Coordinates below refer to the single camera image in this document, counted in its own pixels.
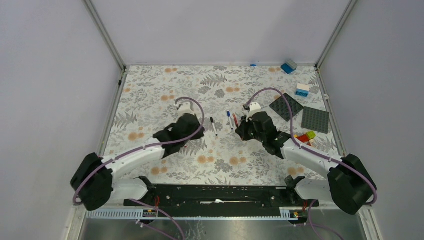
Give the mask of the orange red pen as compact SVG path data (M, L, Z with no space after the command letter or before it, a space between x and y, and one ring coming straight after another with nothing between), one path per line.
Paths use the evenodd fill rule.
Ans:
M235 124L236 128L238 128L239 124L238 124L237 116L234 113L232 114L232 116L233 116L234 124Z

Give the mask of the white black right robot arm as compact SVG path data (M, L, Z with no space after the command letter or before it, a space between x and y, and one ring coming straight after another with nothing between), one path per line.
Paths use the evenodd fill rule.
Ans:
M257 140L270 155L298 163L322 176L322 180L301 179L287 191L287 201L293 206L305 200L331 201L343 212L355 215L377 192L376 184L357 156L331 156L299 142L277 130L264 111L243 116L235 133L243 141Z

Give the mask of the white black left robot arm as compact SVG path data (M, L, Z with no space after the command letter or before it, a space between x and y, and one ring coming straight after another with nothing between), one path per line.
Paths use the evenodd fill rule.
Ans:
M138 200L148 206L155 200L155 192L141 178L121 177L144 164L162 160L179 152L189 141L201 139L204 127L197 116L185 113L175 123L152 135L140 147L117 156L100 157L88 154L70 180L75 190L75 205L94 211L108 202Z

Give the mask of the white marker blue end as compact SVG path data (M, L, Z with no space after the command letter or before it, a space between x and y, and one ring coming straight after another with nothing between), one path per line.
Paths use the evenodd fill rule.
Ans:
M230 113L229 110L226 111L226 115L227 115L227 118L228 118L230 129L231 130L234 130L234 126L233 126L233 122L232 122L232 117L231 117L231 113Z

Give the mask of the white marker black tip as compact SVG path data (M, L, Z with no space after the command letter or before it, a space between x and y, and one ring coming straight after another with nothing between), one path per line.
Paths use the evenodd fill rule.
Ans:
M216 128L216 125L215 125L215 120L214 120L213 117L210 117L209 120L210 120L210 123L212 125L213 132L214 132L215 136L217 137L218 131L217 131L217 128Z

